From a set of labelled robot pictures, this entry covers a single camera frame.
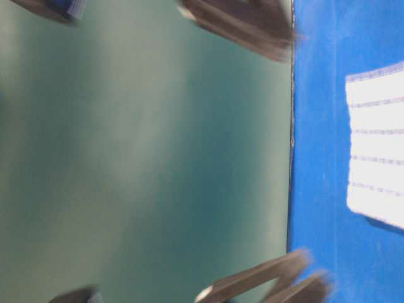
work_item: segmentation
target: white towel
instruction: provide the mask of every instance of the white towel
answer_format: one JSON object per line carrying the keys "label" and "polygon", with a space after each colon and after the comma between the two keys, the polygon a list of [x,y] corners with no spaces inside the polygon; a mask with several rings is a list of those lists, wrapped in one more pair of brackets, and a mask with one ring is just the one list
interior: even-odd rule
{"label": "white towel", "polygon": [[348,207],[404,229],[404,62],[347,76]]}

